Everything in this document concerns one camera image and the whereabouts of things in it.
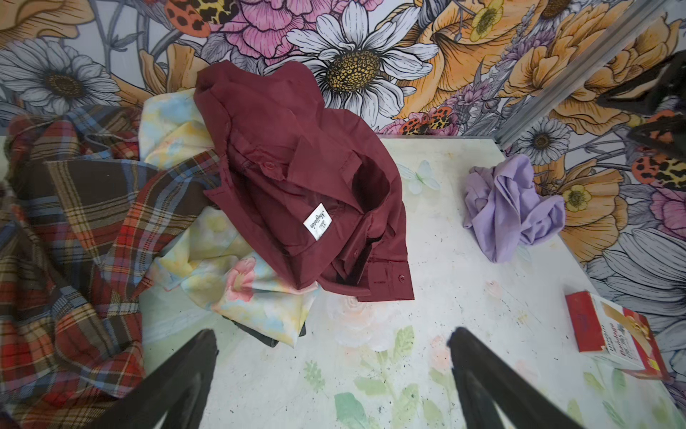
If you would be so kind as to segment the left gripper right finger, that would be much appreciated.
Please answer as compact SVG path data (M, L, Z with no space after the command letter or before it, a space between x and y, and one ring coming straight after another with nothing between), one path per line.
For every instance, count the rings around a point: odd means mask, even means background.
M452 374L468 428L579 428L580 425L498 357L468 329L448 341Z

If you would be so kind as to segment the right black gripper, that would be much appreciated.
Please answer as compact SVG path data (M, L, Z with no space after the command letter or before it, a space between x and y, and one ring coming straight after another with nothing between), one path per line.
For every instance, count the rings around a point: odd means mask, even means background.
M673 115L632 128L628 138L660 155L685 159L685 52L670 55L639 76L597 98L601 107L637 115L657 114L664 101L673 100Z

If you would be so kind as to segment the lavender cloth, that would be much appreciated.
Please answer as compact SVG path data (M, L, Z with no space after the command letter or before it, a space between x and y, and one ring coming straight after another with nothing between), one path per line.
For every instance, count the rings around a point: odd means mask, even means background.
M561 196L540 196L534 170L525 155L509 157L493 167L475 166L466 177L466 219L485 257L507 263L520 246L534 246L563 230Z

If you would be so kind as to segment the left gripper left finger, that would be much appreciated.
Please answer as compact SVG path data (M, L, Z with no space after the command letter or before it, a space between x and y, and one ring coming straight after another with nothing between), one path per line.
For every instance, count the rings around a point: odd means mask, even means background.
M198 332L90 428L198 428L218 355L213 330Z

